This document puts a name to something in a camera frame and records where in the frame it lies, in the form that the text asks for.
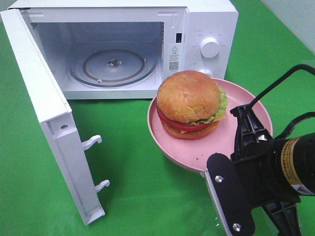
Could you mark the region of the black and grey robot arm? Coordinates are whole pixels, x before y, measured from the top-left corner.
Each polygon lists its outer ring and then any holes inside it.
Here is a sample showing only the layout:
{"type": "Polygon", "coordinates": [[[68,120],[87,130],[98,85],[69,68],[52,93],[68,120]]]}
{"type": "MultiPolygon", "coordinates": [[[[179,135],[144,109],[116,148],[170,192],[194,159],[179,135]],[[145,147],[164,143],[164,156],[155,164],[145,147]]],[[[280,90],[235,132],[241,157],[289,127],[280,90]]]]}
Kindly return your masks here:
{"type": "Polygon", "coordinates": [[[296,204],[301,196],[315,194],[315,135],[288,136],[297,124],[315,114],[296,117],[272,138],[253,110],[241,121],[246,108],[241,105],[230,111],[242,127],[235,137],[237,150],[231,155],[242,188],[250,206],[261,206],[280,236],[299,236],[296,204]]]}

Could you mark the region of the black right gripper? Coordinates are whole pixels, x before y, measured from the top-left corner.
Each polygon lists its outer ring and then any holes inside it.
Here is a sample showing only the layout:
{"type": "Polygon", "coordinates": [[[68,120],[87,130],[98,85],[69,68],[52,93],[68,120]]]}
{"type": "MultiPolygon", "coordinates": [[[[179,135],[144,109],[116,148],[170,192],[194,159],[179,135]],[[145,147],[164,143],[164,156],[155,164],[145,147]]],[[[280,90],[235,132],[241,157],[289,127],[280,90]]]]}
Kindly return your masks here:
{"type": "Polygon", "coordinates": [[[231,160],[247,201],[253,208],[262,206],[279,236],[301,236],[296,205],[301,199],[285,179],[278,160],[284,141],[272,139],[252,109],[241,127],[231,160]]]}

